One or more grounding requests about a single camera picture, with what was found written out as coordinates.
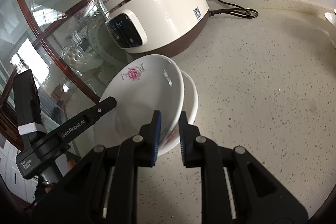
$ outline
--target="qr code sticker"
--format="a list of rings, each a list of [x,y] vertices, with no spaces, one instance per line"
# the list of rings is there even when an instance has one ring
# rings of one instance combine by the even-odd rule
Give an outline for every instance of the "qr code sticker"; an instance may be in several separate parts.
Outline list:
[[[200,10],[198,9],[198,7],[196,7],[194,9],[194,14],[195,14],[195,16],[196,16],[197,19],[200,19],[201,16],[202,16]]]

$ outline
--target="white rice cooker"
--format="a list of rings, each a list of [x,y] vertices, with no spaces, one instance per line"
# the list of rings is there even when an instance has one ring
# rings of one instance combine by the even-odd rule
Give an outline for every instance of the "white rice cooker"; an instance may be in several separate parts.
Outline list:
[[[174,56],[203,29],[206,0],[98,0],[116,43],[135,56]]]

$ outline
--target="white tape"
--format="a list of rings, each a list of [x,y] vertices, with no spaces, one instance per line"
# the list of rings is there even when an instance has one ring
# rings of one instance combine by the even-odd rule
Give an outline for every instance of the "white tape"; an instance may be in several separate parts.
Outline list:
[[[19,134],[24,135],[36,131],[47,133],[47,130],[44,128],[43,125],[35,122],[27,123],[22,126],[18,126],[17,129],[19,129]]]

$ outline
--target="silver bolt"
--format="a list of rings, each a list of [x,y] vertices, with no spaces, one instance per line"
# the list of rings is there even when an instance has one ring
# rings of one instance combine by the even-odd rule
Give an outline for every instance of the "silver bolt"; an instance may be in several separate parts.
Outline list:
[[[197,136],[195,139],[198,143],[205,143],[206,142],[206,137],[204,136]]]
[[[235,152],[236,152],[237,154],[239,154],[239,155],[244,154],[245,151],[246,151],[245,148],[242,147],[242,146],[237,146],[237,147],[235,148]]]
[[[143,137],[141,135],[135,135],[133,138],[132,138],[133,142],[136,142],[136,143],[139,143],[139,142],[142,142],[143,140]]]
[[[104,150],[104,146],[99,144],[99,145],[96,145],[93,150],[96,152],[96,153],[100,153],[100,152],[103,152]]]

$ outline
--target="countertop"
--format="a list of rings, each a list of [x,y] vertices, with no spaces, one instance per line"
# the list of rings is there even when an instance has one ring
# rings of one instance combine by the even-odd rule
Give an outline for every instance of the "countertop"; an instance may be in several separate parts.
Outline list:
[[[210,17],[173,59],[196,84],[201,134],[246,147],[311,216],[336,183],[336,49],[322,18],[258,10]],[[179,146],[139,169],[138,191],[139,224],[201,223],[200,169]]]

